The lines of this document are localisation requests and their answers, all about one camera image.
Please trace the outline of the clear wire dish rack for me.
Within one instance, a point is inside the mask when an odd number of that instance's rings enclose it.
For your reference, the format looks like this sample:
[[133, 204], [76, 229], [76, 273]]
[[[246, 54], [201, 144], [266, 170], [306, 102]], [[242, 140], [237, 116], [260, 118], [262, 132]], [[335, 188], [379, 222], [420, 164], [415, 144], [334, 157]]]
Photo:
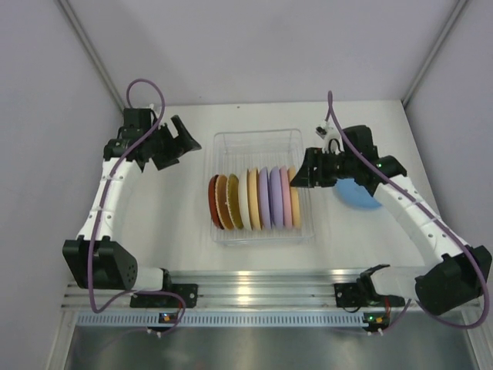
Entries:
[[[243, 133], [218, 133], [213, 141], [213, 171], [214, 175], [228, 176], [233, 173], [238, 178], [244, 170], [256, 167], [258, 173], [267, 167], [270, 182], [270, 171], [273, 167], [294, 166], [296, 172], [304, 158], [302, 136], [297, 129], [281, 129], [271, 131], [253, 131]], [[210, 232], [212, 239], [220, 244], [254, 244], [304, 242], [314, 235], [311, 202], [308, 190], [297, 188], [300, 200], [302, 225], [300, 229], [278, 229], [273, 225], [270, 230], [221, 230], [211, 221]]]

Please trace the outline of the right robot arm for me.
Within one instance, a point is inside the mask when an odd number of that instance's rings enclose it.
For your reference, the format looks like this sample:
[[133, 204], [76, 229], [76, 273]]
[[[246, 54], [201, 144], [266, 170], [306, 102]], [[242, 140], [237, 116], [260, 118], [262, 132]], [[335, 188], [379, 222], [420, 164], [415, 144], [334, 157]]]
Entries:
[[338, 133], [325, 125], [317, 127], [317, 134], [324, 147], [306, 149], [291, 185], [333, 187], [339, 180], [354, 180], [397, 221], [424, 261], [421, 268], [379, 264], [362, 272], [357, 283], [364, 303], [375, 306], [395, 296], [414, 300], [439, 316], [488, 296], [490, 252], [469, 246], [447, 227], [419, 195], [401, 163], [379, 155], [369, 127], [352, 126]]

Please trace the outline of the tan yellow plate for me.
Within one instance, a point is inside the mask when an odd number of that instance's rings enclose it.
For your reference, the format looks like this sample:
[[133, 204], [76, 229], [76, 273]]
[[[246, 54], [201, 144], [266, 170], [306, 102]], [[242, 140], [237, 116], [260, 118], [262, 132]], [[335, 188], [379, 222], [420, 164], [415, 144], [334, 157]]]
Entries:
[[[296, 169], [294, 166], [288, 168], [288, 180], [291, 180], [296, 175]], [[290, 199], [291, 199], [291, 213], [292, 213], [292, 224], [294, 228], [300, 229], [302, 225], [301, 213], [300, 213], [300, 200], [299, 194], [296, 187], [290, 186]]]

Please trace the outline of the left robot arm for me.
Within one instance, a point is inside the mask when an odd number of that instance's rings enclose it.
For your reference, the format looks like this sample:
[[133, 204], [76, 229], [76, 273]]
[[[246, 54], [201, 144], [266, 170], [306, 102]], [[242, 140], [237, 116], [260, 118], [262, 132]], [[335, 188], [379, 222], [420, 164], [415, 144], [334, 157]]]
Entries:
[[66, 240], [62, 254], [80, 288], [147, 291], [158, 306], [168, 305], [174, 288], [166, 271], [144, 267], [122, 245], [122, 232], [132, 191], [146, 164], [158, 170], [200, 150], [179, 116], [171, 121], [174, 136], [160, 125], [151, 108], [126, 108], [116, 138], [103, 149], [102, 176], [88, 218], [76, 239]]

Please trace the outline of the blue plate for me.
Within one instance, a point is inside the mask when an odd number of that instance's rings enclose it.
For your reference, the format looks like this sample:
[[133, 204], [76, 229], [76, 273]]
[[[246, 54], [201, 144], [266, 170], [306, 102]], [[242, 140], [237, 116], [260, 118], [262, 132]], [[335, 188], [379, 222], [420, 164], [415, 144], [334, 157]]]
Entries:
[[381, 204], [363, 186], [358, 185], [354, 179], [338, 180], [335, 184], [335, 193], [349, 207], [362, 210], [376, 210], [381, 207]]

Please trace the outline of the pink plate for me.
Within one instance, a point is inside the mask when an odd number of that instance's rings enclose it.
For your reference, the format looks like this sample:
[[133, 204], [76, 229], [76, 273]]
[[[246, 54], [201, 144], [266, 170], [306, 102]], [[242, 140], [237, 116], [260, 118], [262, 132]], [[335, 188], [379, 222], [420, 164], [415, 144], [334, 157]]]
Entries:
[[283, 200], [283, 223], [286, 229], [291, 229], [293, 227], [293, 218], [290, 198], [290, 183], [288, 171], [285, 166], [280, 168], [280, 181]]

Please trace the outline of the purple plate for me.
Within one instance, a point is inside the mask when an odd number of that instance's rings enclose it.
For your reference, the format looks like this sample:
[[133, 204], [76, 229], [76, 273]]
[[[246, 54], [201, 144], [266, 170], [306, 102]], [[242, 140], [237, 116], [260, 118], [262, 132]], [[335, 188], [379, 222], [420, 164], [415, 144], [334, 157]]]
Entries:
[[270, 215], [273, 225], [282, 229], [284, 227], [283, 222], [283, 197], [282, 186], [280, 180], [280, 169], [275, 166], [270, 171]]

